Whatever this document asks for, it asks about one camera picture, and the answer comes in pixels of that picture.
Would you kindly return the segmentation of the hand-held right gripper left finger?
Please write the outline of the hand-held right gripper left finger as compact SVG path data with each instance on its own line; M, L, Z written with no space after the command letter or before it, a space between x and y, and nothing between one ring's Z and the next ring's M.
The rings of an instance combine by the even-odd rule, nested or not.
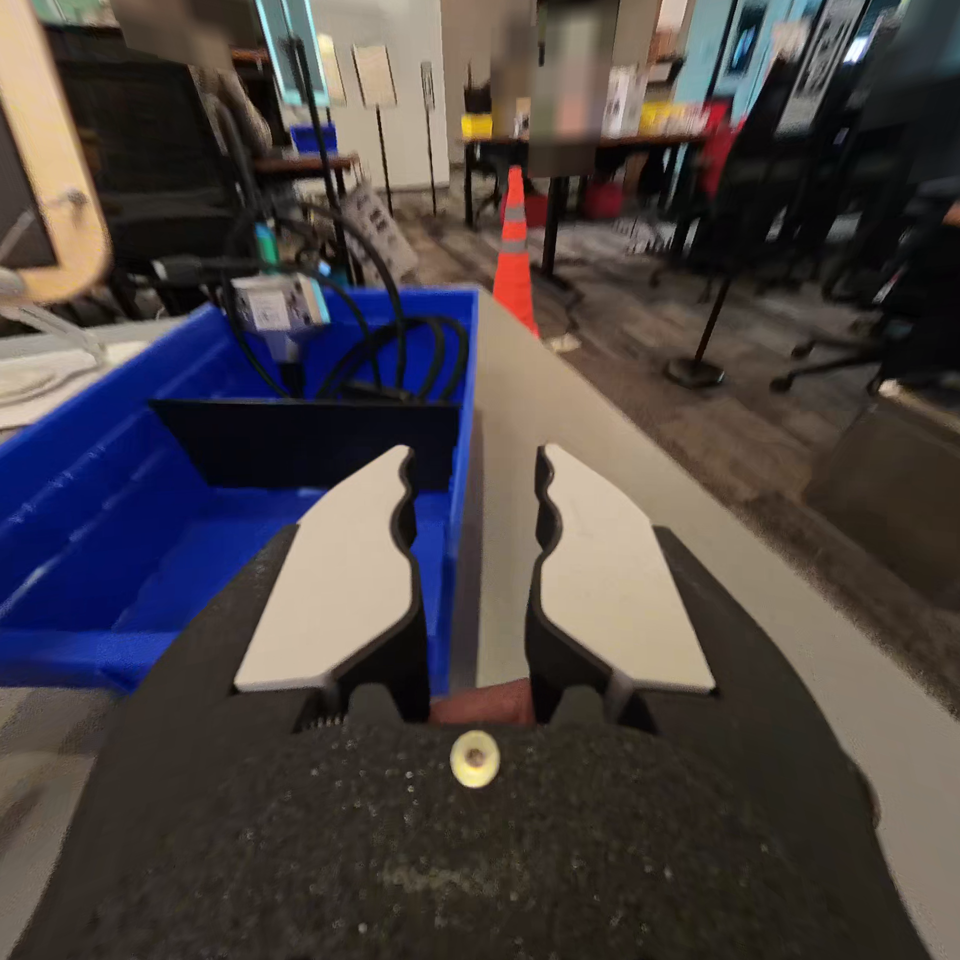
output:
M313 690L338 713L355 690L378 685L403 719L426 720L414 464L414 450L395 445L301 517L234 675L236 692Z

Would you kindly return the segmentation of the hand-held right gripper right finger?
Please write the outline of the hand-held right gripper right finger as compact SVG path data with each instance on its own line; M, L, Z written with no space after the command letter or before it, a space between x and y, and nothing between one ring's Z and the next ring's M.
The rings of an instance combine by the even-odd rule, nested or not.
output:
M714 673L647 513L556 442L536 450L534 493L525 658L536 722L580 694L610 724L713 702Z

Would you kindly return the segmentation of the black adapter box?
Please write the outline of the black adapter box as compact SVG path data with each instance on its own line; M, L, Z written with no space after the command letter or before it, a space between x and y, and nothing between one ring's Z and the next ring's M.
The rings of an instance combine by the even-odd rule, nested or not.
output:
M386 384L378 385L376 382L360 379L343 381L339 385L337 397L345 402L390 404L410 403L417 399L409 390Z

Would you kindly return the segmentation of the blue plastic bin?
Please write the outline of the blue plastic bin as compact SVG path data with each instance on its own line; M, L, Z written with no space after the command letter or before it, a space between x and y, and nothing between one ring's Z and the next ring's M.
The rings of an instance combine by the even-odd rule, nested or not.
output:
M330 375L373 381L349 306L306 346L306 400ZM403 389L426 384L442 324L441 372L426 400L466 404L474 420L479 292L403 289ZM198 308L123 366L2 443L2 686L136 689L174 638L283 527L330 488L209 486L152 400L280 401L221 311ZM434 694L450 687L450 645L471 445L450 488L414 486L418 563Z

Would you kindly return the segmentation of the silver adapter hub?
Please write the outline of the silver adapter hub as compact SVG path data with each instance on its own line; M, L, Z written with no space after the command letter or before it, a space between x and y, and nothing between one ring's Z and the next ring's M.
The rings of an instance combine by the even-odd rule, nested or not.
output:
M293 334L330 322L320 284L303 273L274 273L231 281L241 323L259 333Z

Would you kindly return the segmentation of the black bin divider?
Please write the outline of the black bin divider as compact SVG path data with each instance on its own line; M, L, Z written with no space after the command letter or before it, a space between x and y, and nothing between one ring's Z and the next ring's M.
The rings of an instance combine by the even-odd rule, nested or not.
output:
M447 401L153 399L204 482L226 489L331 489L397 446L419 491L450 488L473 412Z

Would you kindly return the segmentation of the pole stand with round base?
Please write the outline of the pole stand with round base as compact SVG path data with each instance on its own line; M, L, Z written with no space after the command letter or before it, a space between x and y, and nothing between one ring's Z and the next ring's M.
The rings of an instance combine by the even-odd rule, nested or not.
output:
M732 274L724 276L694 353L666 363L663 374L670 382L691 391L711 390L724 382L724 369L708 362L705 355L733 282Z

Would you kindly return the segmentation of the black office chair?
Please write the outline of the black office chair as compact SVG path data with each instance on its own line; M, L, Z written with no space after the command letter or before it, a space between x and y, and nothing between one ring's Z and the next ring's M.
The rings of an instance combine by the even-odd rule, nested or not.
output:
M157 260L220 258L241 210L234 165L189 69L169 61L54 54L105 218L105 285L141 320Z
M770 382L873 367L867 392L893 381L915 390L958 384L958 174L920 183L896 215L858 230L822 284L826 300L866 312L847 337L816 335Z

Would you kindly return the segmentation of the orange traffic cone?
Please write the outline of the orange traffic cone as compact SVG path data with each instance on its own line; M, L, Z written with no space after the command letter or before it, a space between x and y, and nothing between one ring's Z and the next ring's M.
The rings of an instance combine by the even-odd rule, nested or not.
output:
M525 195L519 165L511 166L509 170L493 298L534 338L541 338L534 312Z

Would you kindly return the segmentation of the white display stand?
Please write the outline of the white display stand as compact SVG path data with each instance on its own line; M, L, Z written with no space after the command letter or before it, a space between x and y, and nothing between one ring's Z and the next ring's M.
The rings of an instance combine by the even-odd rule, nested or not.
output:
M3 307L2 319L32 331L2 339L3 440L123 366L151 342L124 333L101 335L36 305Z

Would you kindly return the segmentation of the printed checker board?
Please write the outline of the printed checker board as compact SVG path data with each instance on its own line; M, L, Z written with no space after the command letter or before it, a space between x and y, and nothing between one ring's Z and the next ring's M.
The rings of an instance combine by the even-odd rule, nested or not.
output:
M371 285L385 284L368 247L375 250L397 285L416 279L419 259L389 212L386 200L368 181L361 180L342 197L340 207L345 220L366 240L364 246L355 233L344 230L346 244Z

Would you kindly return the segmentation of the background table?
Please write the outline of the background table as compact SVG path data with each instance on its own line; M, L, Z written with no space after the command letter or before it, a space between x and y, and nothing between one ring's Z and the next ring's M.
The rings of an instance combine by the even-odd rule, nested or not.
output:
M560 223L566 213L570 198L570 180L594 173L595 162L628 160L630 156L650 151L670 153L671 160L666 171L673 175L677 166L679 150L688 148L698 159L708 142L708 134L691 133L644 133L608 137L592 135L588 138L547 141L544 138L513 135L491 135L462 138L463 147L463 222L473 230L477 226L474 211L474 169L478 158L490 154L508 161L520 161L522 169L530 178L549 174L547 191L547 215L542 243L541 260L534 271L538 277L559 290L569 291L570 284L556 272L556 249Z

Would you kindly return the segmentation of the white sign stand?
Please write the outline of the white sign stand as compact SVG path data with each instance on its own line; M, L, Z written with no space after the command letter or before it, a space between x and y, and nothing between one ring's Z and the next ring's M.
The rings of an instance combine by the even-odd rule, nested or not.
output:
M437 198L436 173L435 173L435 164L434 164L433 136L432 136L432 126L431 126L431 118L436 110L436 94L435 94L435 85L434 85L434 77L433 77L433 65L431 61L424 60L421 62L419 69L420 69L420 79L421 79L422 103L423 103L423 111L424 111L424 128L425 128L426 155L427 155L428 174L429 174L431 212L432 212L432 216L436 218L438 216L438 198Z
M362 103L365 109L374 111L383 174L383 187L386 193L387 209L390 216L393 216L393 195L382 114L386 110L396 108L399 100L389 51L384 44L353 44L351 46L351 54Z

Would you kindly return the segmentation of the wood-edged black display panel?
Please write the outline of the wood-edged black display panel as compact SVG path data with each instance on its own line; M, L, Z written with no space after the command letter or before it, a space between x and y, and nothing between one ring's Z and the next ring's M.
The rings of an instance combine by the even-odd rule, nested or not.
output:
M53 263L2 264L12 305L47 305L85 294L113 264L113 245L59 71L33 4L1 3L2 116L25 175L23 228L43 229Z

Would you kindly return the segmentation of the teal-framed panel stand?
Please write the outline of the teal-framed panel stand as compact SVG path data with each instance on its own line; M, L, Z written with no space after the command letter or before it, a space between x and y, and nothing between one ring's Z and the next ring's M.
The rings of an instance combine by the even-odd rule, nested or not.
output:
M267 43L270 62L283 104L305 108L320 157L330 209L341 213L340 173L334 174L319 108L330 119L330 92L322 66L317 31L310 1L255 1L261 30Z

